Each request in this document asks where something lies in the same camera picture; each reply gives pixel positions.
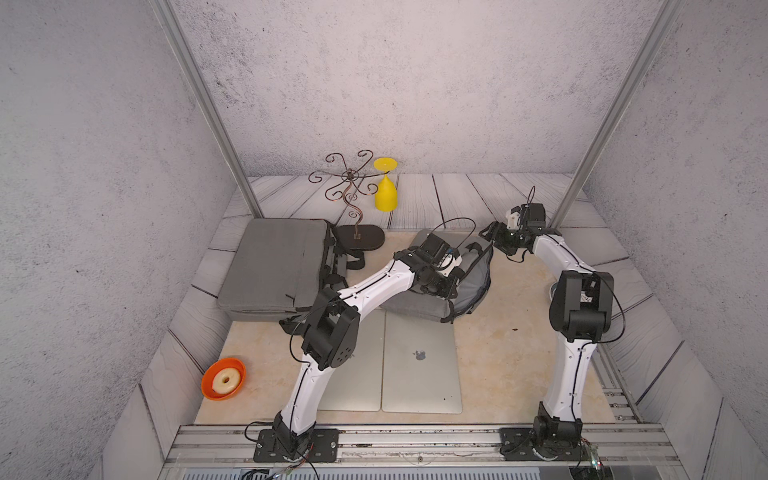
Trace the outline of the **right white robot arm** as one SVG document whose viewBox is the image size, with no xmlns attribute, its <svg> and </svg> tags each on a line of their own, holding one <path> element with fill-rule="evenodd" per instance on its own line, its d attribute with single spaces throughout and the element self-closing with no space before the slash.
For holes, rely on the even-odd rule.
<svg viewBox="0 0 768 480">
<path fill-rule="evenodd" d="M 536 256 L 557 280 L 549 307 L 556 333 L 556 365 L 551 384 L 532 425 L 537 450 L 576 448 L 582 438 L 582 395 L 591 357 L 612 321 L 614 279 L 598 272 L 546 226 L 541 203 L 514 207 L 504 222 L 480 232 L 507 256 L 524 250 Z"/>
</svg>

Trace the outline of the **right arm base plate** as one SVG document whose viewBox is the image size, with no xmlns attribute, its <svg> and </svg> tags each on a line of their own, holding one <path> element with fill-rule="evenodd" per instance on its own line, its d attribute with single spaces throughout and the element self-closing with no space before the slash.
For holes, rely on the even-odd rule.
<svg viewBox="0 0 768 480">
<path fill-rule="evenodd" d="M 559 440 L 538 440 L 531 428 L 505 427 L 499 430 L 499 452 L 505 461 L 523 462 L 584 462 L 588 457 L 589 442 L 576 443 Z"/>
</svg>

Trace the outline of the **grey zippered laptop bag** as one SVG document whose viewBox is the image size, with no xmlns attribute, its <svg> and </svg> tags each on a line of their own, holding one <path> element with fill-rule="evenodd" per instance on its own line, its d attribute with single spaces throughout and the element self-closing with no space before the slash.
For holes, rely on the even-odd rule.
<svg viewBox="0 0 768 480">
<path fill-rule="evenodd" d="M 218 294 L 235 321 L 279 321 L 308 311 L 318 292 L 341 288 L 346 266 L 320 219 L 254 219 Z"/>
</svg>

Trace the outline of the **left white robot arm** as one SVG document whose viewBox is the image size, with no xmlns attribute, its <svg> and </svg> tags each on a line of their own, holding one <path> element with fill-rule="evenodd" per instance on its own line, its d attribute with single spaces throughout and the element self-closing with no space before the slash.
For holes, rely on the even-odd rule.
<svg viewBox="0 0 768 480">
<path fill-rule="evenodd" d="M 289 450 L 304 450 L 316 425 L 319 403 L 336 368 L 352 356 L 362 320 L 392 297 L 419 293 L 452 299 L 470 272 L 457 247 L 429 233 L 422 243 L 393 254 L 375 274 L 339 291 L 322 290 L 306 314 L 301 369 L 272 429 Z"/>
</svg>

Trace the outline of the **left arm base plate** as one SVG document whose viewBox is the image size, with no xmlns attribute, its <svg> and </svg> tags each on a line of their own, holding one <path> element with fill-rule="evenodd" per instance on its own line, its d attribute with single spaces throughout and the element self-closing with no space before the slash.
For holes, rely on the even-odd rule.
<svg viewBox="0 0 768 480">
<path fill-rule="evenodd" d="M 264 429 L 259 432 L 253 454 L 255 463 L 334 463 L 338 456 L 338 429 L 311 428 L 301 435 L 290 431 Z"/>
</svg>

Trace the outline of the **silver apple laptop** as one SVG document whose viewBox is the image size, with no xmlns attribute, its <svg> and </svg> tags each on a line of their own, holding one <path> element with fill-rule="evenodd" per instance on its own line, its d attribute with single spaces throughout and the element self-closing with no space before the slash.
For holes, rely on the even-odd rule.
<svg viewBox="0 0 768 480">
<path fill-rule="evenodd" d="M 386 314 L 374 310 L 359 328 L 352 356 L 338 367 L 319 404 L 321 411 L 375 412 L 381 408 Z"/>
</svg>

